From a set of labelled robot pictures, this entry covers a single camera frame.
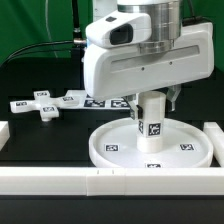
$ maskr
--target white round plate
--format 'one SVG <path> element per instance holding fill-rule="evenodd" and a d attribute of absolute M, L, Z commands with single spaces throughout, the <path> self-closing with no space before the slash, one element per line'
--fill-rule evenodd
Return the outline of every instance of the white round plate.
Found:
<path fill-rule="evenodd" d="M 199 129 L 164 119 L 163 150 L 146 154 L 137 149 L 138 121 L 116 120 L 96 129 L 89 154 L 96 167 L 188 168 L 209 167 L 213 145 Z"/>

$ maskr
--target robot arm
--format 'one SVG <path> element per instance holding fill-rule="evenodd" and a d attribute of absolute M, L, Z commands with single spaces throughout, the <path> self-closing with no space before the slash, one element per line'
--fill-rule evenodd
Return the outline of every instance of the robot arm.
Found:
<path fill-rule="evenodd" d="M 182 27 L 180 8 L 181 0 L 118 0 L 118 11 L 91 24 L 84 59 L 87 93 L 105 100 L 208 77 L 214 68 L 212 24 Z M 112 15 L 116 19 L 106 21 Z M 143 29 L 136 28 L 137 21 L 145 22 Z M 120 28 L 129 25 L 136 28 L 130 28 L 132 41 L 114 44 L 113 36 L 129 40 L 129 28 Z M 140 32 L 142 39 L 134 38 Z"/>

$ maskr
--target black table surface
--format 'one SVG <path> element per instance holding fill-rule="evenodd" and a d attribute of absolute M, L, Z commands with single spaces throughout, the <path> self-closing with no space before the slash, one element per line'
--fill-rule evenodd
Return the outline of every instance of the black table surface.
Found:
<path fill-rule="evenodd" d="M 60 97 L 80 88 L 80 67 L 70 59 L 18 59 L 0 71 L 0 120 L 10 139 L 0 166 L 91 167 L 88 139 L 100 125 L 129 116 L 127 111 L 60 110 L 42 122 L 38 111 L 13 114 L 9 102 L 33 99 L 49 90 Z M 176 111 L 166 117 L 203 129 L 224 123 L 224 73 L 182 85 Z M 223 223 L 223 196 L 65 197 L 0 196 L 0 223 Z"/>

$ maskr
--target white bar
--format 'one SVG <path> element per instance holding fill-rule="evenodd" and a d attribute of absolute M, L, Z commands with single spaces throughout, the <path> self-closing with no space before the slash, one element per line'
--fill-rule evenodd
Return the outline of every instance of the white bar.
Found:
<path fill-rule="evenodd" d="M 224 167 L 224 132 L 215 122 L 206 122 L 204 132 L 214 145 L 214 156 L 221 167 Z"/>
<path fill-rule="evenodd" d="M 224 195 L 224 170 L 4 167 L 0 195 Z"/>

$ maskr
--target white robot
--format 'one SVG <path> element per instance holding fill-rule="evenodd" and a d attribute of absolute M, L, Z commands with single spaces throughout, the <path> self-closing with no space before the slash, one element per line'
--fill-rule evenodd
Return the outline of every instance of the white robot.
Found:
<path fill-rule="evenodd" d="M 117 0 L 117 11 L 86 29 L 87 93 L 98 101 L 124 97 L 133 119 L 90 137 L 97 167 L 208 167 L 213 146 L 200 130 L 164 119 L 166 97 L 214 68 L 211 23 L 182 26 L 182 0 Z M 169 87 L 168 95 L 151 91 Z"/>

